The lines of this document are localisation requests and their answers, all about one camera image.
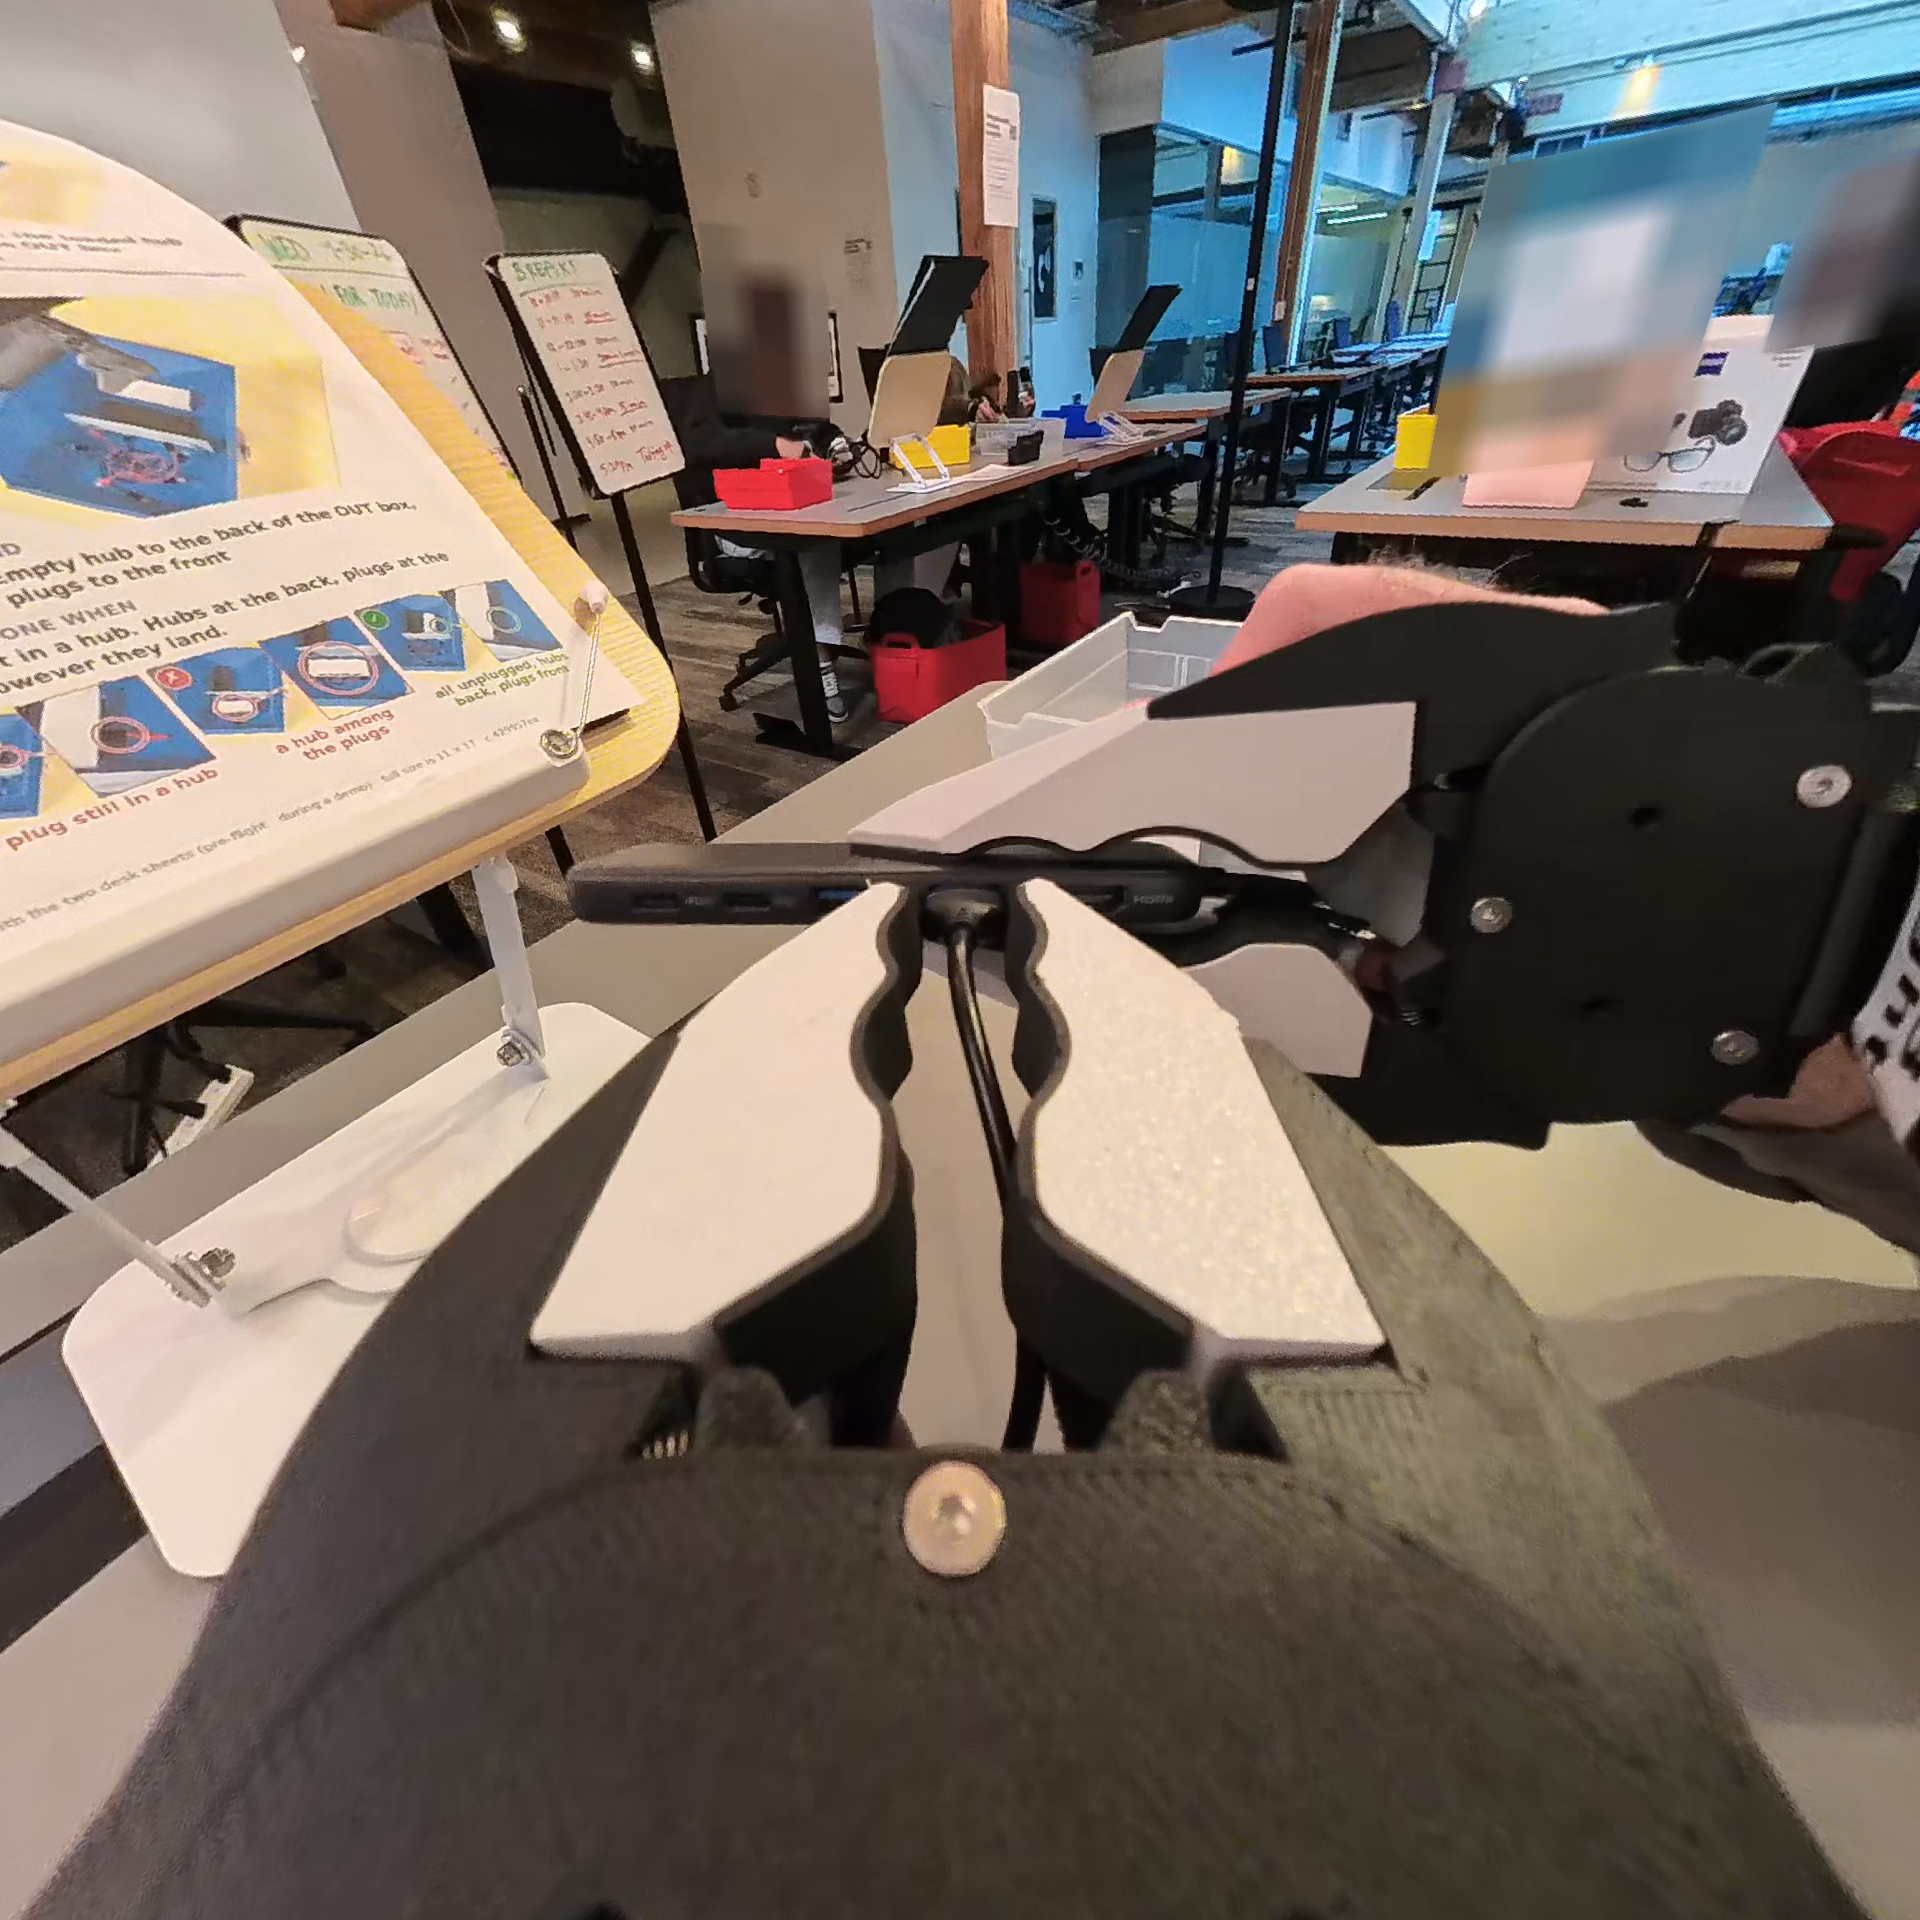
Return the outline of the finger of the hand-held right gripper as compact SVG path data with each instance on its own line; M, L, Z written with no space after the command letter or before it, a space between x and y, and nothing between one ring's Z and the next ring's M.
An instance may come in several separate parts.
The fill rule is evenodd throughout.
M961 858L997 844L1093 852L1174 835L1262 868L1345 858L1411 786L1416 704L1155 718L1115 711L912 794L852 849Z
M1377 1018L1325 938L1211 928L1178 942L1178 968L1243 1039L1274 1047L1301 1072L1361 1079Z

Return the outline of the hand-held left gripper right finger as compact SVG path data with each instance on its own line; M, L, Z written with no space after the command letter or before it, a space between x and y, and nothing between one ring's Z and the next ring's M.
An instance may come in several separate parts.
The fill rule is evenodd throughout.
M1366 1364L1386 1334L1242 1030L1054 880L1005 921L1002 1291L1045 1364Z

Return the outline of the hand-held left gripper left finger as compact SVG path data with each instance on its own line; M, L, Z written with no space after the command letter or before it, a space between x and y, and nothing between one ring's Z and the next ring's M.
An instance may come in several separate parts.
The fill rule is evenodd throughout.
M865 1364L908 1345L914 1209L894 1095L920 980L917 905L883 880L651 1042L536 1312L540 1353Z

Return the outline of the clear plastic organizer box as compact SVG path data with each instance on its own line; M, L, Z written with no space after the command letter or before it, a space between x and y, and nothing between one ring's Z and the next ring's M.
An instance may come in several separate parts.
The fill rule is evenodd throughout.
M1008 759L1128 706L1202 682L1238 624L1169 616L1160 626L1121 612L978 700L990 758Z

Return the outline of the black usb hub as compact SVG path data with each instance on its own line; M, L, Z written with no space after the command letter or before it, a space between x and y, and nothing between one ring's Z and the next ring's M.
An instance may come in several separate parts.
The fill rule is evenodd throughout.
M1202 919L1229 884L1174 858L1067 856L1002 849L986 856L859 851L845 844L640 847L577 862L568 903L600 926L808 926L859 894L894 884L908 897L986 897L1005 905L1048 880L1124 928Z

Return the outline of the person's right hand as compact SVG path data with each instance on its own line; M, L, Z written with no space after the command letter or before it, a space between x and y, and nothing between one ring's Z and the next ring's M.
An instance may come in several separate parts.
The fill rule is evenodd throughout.
M1237 666L1364 618L1452 606L1521 606L1577 618L1605 612L1581 596L1512 593L1448 567L1304 562L1284 567L1259 590L1209 675L1222 678Z

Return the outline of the black pole round foot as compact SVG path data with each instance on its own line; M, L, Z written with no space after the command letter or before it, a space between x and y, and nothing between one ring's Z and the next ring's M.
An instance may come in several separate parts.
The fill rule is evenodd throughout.
M1234 329L1229 408L1222 417L1222 441L1217 464L1217 495L1209 522L1211 546L1206 555L1206 577L1200 584L1178 588L1169 596L1170 612L1184 618L1217 618L1243 622L1254 604L1254 596L1248 590L1233 588L1229 584L1225 584L1225 567L1233 528L1234 475L1242 454L1242 423L1246 415L1246 394L1254 356L1257 297L1264 263L1268 208L1274 199L1274 178L1278 168L1281 124L1284 114L1294 10L1296 6L1292 3L1276 6L1276 27L1268 41L1264 119L1254 171L1254 203L1242 274L1238 326Z

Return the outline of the red bag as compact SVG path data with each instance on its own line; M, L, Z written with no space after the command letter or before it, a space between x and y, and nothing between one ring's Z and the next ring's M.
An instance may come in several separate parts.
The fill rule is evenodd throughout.
M970 620L942 643L908 634L877 635L869 647L877 720L910 728L961 697L1005 682L1005 628Z
M1890 420L1859 420L1786 428L1778 446L1830 528L1854 530L1828 585L1849 608L1917 528L1917 440Z
M1101 624L1101 567L1094 561L1027 561L1017 571L1017 644L1058 652Z

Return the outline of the long grey desk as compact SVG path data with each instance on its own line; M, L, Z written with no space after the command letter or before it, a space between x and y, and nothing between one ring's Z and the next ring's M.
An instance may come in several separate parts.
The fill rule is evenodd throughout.
M1101 440L1067 441L1033 464L971 464L926 486L901 472L857 479L826 503L801 510L731 510L710 503L677 510L672 522L689 535L710 535L776 562L776 606L788 644L790 695L784 708L752 708L761 743L820 762L845 762L844 743L828 714L820 652L814 635L803 558L832 554L836 561L912 561L944 544L992 537L1002 527L1040 514L1050 489L1098 482L1132 487L1147 479L1149 463L1189 441L1195 418L1162 417L1128 423Z
M1828 544L1834 520L1780 450L1762 463L1742 496L1632 487L1589 489L1568 510L1473 507L1461 475L1403 472L1381 460L1298 506L1304 534L1334 539L1482 543L1482 544L1648 544L1694 546L1702 530L1725 552L1813 554Z

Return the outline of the printed product box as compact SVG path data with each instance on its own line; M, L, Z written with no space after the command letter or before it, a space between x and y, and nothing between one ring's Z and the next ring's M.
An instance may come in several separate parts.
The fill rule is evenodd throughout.
M1610 489L1744 496L1774 448L1813 364L1813 348L1762 346L1706 351L1664 438L1625 454L1605 475Z

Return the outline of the white sheet panel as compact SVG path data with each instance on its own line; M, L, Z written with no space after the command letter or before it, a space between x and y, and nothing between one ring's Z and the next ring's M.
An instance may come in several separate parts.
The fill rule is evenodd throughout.
M4 1078L28 1087L429 884L588 783L578 734L206 766L4 831Z

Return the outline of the handwritten whiteboard easel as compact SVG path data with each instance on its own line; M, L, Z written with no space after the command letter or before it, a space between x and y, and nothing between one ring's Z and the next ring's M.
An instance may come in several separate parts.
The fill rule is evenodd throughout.
M488 274L588 492L616 498L681 475L689 460L611 263L493 254Z
M249 212L232 215L226 226L290 283L323 292L387 334L392 346L450 400L501 470L520 473L425 288L393 242L361 232Z

